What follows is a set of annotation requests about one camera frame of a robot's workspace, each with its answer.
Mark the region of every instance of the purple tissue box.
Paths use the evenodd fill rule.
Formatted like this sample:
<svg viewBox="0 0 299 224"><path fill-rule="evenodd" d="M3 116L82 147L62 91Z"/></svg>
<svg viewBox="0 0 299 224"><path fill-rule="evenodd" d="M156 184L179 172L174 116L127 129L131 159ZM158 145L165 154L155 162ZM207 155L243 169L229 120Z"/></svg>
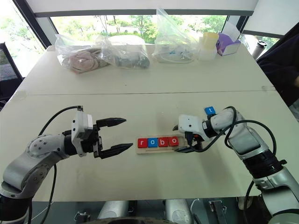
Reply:
<svg viewBox="0 0 299 224"><path fill-rule="evenodd" d="M221 56L225 56L237 52L241 44L239 40L233 42L228 35L223 33L218 33L218 34L219 34L219 39L218 42L216 43L218 54L220 54Z"/></svg>

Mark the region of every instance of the office chair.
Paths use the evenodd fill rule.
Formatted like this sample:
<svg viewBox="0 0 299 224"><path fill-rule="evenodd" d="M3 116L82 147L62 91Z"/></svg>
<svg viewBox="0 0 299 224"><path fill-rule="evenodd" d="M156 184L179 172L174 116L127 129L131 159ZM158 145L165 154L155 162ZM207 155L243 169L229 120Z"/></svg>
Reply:
<svg viewBox="0 0 299 224"><path fill-rule="evenodd" d="M0 110L23 81L5 43L0 43Z"/></svg>

